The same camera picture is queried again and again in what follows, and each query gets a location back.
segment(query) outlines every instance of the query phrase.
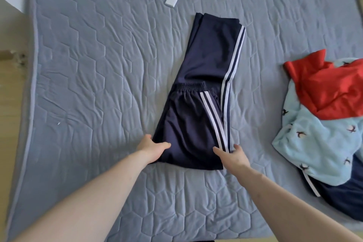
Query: red cloth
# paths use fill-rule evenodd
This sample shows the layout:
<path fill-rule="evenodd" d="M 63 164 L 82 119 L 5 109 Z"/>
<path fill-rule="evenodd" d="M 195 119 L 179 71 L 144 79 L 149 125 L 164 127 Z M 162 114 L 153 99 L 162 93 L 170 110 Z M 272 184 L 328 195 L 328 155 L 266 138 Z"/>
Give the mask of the red cloth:
<path fill-rule="evenodd" d="M 325 51 L 284 63 L 300 102 L 320 120 L 363 116 L 363 59 L 335 68 Z"/>

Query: forearm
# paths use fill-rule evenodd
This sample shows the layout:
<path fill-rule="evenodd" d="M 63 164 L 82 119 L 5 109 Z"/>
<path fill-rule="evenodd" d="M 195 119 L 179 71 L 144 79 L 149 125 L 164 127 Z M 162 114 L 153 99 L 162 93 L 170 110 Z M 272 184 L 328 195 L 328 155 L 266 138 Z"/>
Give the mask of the forearm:
<path fill-rule="evenodd" d="M 71 194 L 15 242 L 104 241 L 146 164 L 139 152 Z"/>
<path fill-rule="evenodd" d="M 280 242 L 362 242 L 354 233 L 258 171 L 242 167 L 236 177 Z"/>

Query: person's left hand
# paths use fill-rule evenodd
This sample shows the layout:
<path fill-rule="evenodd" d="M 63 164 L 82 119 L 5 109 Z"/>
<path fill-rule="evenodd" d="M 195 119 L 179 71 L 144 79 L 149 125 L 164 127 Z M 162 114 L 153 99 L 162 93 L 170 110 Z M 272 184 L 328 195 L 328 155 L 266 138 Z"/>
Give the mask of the person's left hand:
<path fill-rule="evenodd" d="M 164 150 L 170 147 L 171 143 L 154 143 L 151 140 L 151 135 L 146 134 L 142 138 L 136 150 L 140 151 L 142 153 L 142 157 L 146 159 L 147 164 L 150 164 L 159 159 Z"/>

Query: clothing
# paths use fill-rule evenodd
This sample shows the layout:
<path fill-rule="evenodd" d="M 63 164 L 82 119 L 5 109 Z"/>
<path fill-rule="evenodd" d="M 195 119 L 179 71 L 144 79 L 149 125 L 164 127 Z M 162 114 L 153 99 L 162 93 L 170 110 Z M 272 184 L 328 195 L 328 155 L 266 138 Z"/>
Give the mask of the clothing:
<path fill-rule="evenodd" d="M 197 13 L 184 61 L 171 88 L 153 141 L 167 141 L 159 162 L 216 170 L 217 146 L 229 151 L 229 94 L 245 28 L 238 19 Z"/>
<path fill-rule="evenodd" d="M 335 67 L 346 67 L 355 59 L 341 59 Z M 282 113 L 282 129 L 272 145 L 304 173 L 325 184 L 346 183 L 352 172 L 354 153 L 363 157 L 363 117 L 320 120 L 298 99 L 297 86 L 289 83 Z"/>
<path fill-rule="evenodd" d="M 320 120 L 363 116 L 363 59 L 335 67 L 325 49 L 285 62 L 300 102 Z"/>
<path fill-rule="evenodd" d="M 308 178 L 329 205 L 355 220 L 363 221 L 363 163 L 354 155 L 352 164 L 351 178 L 339 186 Z"/>

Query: person's right arm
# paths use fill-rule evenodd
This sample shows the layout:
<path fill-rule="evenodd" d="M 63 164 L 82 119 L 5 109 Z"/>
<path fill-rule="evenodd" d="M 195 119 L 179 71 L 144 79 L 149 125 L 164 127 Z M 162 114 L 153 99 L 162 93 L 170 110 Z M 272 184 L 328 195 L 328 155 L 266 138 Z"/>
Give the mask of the person's right arm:
<path fill-rule="evenodd" d="M 239 145 L 233 153 L 213 148 L 250 194 L 279 242 L 362 242 L 353 232 L 251 168 Z"/>

